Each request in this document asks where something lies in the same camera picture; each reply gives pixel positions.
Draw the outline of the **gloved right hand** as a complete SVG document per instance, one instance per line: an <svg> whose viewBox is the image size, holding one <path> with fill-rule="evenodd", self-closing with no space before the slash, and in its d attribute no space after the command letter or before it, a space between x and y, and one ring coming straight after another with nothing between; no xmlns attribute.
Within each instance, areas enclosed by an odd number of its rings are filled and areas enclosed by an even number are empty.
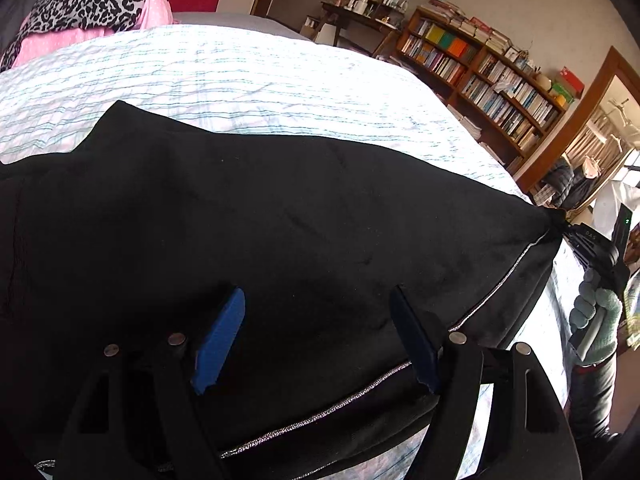
<svg viewBox="0 0 640 480"><path fill-rule="evenodd" d="M570 310L570 344L578 366L599 365L615 353L622 310L616 293L602 287L600 274L587 270Z"/></svg>

